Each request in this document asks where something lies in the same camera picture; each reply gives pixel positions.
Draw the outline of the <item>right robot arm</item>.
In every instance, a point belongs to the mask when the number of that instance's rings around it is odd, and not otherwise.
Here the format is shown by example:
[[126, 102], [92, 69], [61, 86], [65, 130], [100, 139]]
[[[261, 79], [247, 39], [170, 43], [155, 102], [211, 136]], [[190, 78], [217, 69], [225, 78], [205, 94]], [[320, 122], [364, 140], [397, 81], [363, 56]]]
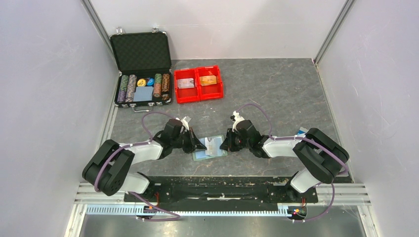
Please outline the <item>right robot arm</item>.
[[228, 152], [248, 149], [258, 158], [298, 158], [304, 169], [297, 172], [285, 188], [286, 197], [291, 201], [299, 201], [315, 185], [331, 184], [335, 177], [348, 171], [346, 163], [350, 158], [341, 145], [317, 128], [300, 135], [276, 137], [260, 134], [248, 119], [236, 121], [227, 129], [220, 149]]

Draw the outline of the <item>green card holder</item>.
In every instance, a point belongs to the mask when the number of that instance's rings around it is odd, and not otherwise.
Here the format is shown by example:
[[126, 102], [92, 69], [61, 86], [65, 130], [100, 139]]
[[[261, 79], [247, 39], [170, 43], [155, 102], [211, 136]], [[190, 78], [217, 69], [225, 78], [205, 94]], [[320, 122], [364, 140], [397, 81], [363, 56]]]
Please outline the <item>green card holder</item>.
[[[204, 144], [204, 139], [205, 138], [199, 138], [199, 140]], [[198, 151], [198, 152], [194, 152], [193, 153], [193, 160], [194, 161], [200, 161], [200, 160], [205, 160], [205, 159], [209, 159], [209, 158], [217, 158], [217, 157], [214, 157], [214, 156], [207, 156], [206, 155], [206, 153], [205, 153], [205, 151]]]

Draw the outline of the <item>white gold VIP card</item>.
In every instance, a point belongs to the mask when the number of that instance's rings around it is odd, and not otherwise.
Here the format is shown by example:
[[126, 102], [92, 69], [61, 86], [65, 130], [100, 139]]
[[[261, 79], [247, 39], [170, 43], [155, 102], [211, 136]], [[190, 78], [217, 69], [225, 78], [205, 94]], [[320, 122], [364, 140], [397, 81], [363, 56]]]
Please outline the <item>white gold VIP card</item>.
[[222, 136], [206, 137], [204, 139], [205, 147], [207, 148], [205, 153], [207, 156], [220, 157], [224, 155], [224, 150], [220, 148], [223, 142]]

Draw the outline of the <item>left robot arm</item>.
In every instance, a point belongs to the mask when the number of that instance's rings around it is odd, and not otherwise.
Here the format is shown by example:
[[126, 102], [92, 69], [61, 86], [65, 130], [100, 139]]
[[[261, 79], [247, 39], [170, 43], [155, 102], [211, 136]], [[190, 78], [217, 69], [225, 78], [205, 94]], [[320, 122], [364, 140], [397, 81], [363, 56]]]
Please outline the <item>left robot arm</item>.
[[206, 150], [188, 119], [169, 119], [163, 130], [144, 142], [120, 144], [106, 140], [83, 169], [82, 178], [92, 184], [96, 192], [107, 196], [122, 190], [135, 192], [143, 201], [150, 201], [155, 196], [155, 187], [146, 175], [135, 172], [133, 165], [163, 159], [174, 149], [186, 154]]

